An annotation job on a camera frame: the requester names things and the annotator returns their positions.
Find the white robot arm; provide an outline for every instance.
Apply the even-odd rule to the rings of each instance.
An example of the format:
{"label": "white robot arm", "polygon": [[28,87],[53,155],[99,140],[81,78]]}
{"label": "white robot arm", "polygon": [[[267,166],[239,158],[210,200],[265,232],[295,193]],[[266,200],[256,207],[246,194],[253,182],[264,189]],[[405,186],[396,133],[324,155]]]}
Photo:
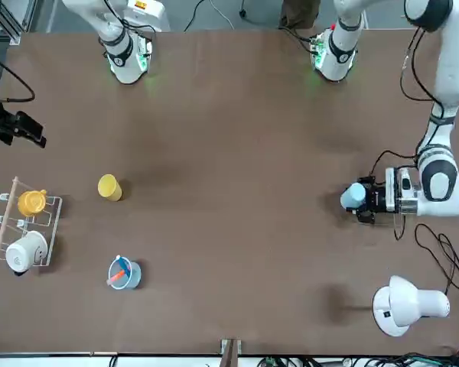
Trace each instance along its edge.
{"label": "white robot arm", "polygon": [[339,82],[347,76],[364,28],[363,11],[382,1],[385,0],[334,0],[337,23],[334,29],[319,34],[311,46],[314,51],[311,63],[325,79]]}
{"label": "white robot arm", "polygon": [[148,70],[151,41],[126,27],[113,14],[122,19],[128,0],[63,0],[63,3],[97,31],[111,71],[119,82],[132,84]]}
{"label": "white robot arm", "polygon": [[416,148],[419,180],[413,183],[407,168],[387,168],[384,185],[361,177],[365,190],[354,185],[341,202],[362,222],[373,222],[374,213],[381,212],[459,216],[459,171],[450,138],[459,109],[459,0],[405,0],[405,15],[413,25],[442,34],[435,102]]}

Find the yellow cup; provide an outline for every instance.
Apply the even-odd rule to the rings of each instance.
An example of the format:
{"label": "yellow cup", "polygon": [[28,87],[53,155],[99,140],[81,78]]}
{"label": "yellow cup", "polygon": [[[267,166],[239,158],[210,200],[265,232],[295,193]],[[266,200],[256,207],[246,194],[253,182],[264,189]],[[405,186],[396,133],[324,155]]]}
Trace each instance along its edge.
{"label": "yellow cup", "polygon": [[110,201],[118,201],[122,196],[122,189],[119,186],[116,178],[111,174],[104,174],[97,186],[101,197],[105,197]]}
{"label": "yellow cup", "polygon": [[43,211],[46,205],[46,190],[25,191],[18,198],[18,211],[23,216],[33,216]]}

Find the desk lamp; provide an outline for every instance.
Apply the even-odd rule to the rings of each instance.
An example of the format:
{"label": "desk lamp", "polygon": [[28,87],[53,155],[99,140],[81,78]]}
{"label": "desk lamp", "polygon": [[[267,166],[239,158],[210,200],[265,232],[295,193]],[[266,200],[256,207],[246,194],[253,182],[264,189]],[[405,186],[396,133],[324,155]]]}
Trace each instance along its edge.
{"label": "desk lamp", "polygon": [[390,336],[403,335],[420,317],[446,317],[450,309],[449,300],[442,292],[418,290],[397,275],[373,298],[377,326]]}

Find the brown table surface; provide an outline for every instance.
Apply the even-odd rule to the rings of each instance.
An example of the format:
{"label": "brown table surface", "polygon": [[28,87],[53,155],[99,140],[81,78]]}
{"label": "brown table surface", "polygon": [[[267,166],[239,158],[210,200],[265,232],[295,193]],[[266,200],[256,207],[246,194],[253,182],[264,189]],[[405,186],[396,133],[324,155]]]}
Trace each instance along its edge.
{"label": "brown table surface", "polygon": [[[337,195],[381,150],[412,153],[423,135],[431,104],[398,86],[411,35],[366,32],[348,80],[329,84],[277,31],[158,34],[133,86],[110,74],[93,34],[25,36],[8,65],[37,98],[8,108],[34,116],[48,143],[0,143],[0,193],[18,175],[65,208],[49,271],[16,278],[0,264],[0,352],[212,353],[224,337],[246,353],[458,348],[454,289],[448,318],[402,338],[379,330],[370,306],[391,275],[439,290],[446,280],[415,244],[415,220],[396,242],[391,226],[344,215]],[[418,62],[428,85],[436,46]],[[3,78],[3,96],[26,93]],[[453,146],[459,163],[459,123]],[[387,164],[399,161],[379,171]],[[106,173],[123,201],[99,197]],[[459,252],[459,218],[422,221]],[[142,265],[138,290],[106,286],[119,253]]]}

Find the white cup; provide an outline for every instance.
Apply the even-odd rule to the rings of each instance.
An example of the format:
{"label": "white cup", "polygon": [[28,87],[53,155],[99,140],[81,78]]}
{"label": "white cup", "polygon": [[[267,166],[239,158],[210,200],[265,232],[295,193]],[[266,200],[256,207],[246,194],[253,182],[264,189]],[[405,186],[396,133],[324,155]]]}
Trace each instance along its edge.
{"label": "white cup", "polygon": [[7,247],[5,259],[8,266],[17,273],[27,271],[47,256],[47,242],[37,231],[30,231]]}

